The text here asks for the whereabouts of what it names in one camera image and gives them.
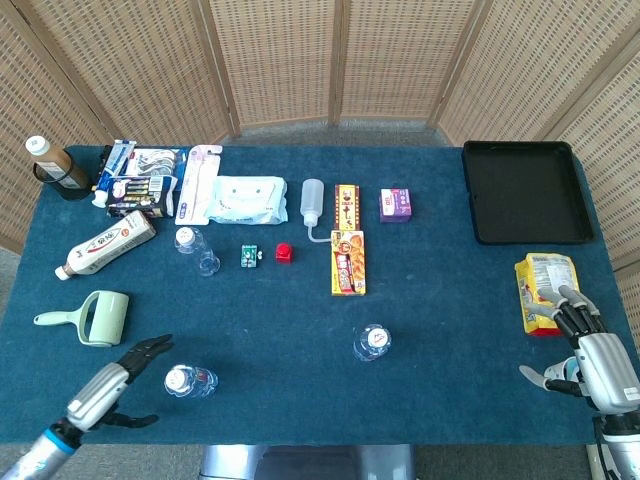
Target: purple box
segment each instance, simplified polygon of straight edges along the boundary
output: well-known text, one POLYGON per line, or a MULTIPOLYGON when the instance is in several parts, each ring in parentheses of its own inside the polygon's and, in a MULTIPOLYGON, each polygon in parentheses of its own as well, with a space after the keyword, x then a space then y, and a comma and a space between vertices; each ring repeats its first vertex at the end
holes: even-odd
POLYGON ((406 188, 380 190, 380 223, 408 222, 411 218, 411 201, 406 188))

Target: wicker room divider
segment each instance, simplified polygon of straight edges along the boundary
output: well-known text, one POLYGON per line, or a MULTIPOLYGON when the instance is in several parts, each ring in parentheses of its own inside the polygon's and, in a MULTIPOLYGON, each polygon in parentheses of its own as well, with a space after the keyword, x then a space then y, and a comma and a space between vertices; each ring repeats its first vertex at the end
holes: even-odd
POLYGON ((569 142, 640 344, 640 3, 634 0, 11 0, 0 4, 0 246, 39 185, 23 148, 195 144, 248 126, 423 119, 569 142))

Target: toothpaste tube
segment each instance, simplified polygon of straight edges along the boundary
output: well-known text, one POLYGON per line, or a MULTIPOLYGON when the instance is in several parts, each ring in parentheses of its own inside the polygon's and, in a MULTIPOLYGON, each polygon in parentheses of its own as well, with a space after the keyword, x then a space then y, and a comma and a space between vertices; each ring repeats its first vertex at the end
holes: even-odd
POLYGON ((96 187, 95 198, 93 203, 98 208, 107 206, 107 198, 109 196, 109 186, 112 177, 120 174, 127 165, 127 160, 133 152, 136 142, 133 140, 116 140, 107 159, 107 163, 102 169, 98 185, 96 187))

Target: wet wipes package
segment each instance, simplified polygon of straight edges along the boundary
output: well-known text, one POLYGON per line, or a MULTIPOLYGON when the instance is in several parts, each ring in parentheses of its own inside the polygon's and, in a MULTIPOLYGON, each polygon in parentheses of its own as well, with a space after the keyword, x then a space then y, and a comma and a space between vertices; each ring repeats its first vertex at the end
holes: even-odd
POLYGON ((288 220, 281 177, 216 177, 207 216, 218 223, 277 225, 288 220))
POLYGON ((107 213, 112 217, 124 217, 138 210, 149 218, 173 217, 173 190, 177 181, 169 175, 113 177, 107 213))

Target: white toothpaste tube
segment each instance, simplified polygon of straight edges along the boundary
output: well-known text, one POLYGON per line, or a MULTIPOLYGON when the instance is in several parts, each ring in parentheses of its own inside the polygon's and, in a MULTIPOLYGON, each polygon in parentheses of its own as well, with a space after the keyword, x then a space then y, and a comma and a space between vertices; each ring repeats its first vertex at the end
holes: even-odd
POLYGON ((116 140, 109 154, 109 158, 102 169, 98 185, 96 186, 95 198, 91 201, 98 208, 107 206, 107 197, 109 196, 109 180, 112 177, 120 175, 120 172, 126 167, 127 160, 131 152, 133 152, 136 142, 133 140, 116 140))
POLYGON ((135 211, 100 235, 71 249, 67 262, 56 268, 60 280, 72 275, 91 275, 133 247, 153 238, 155 229, 142 212, 135 211))

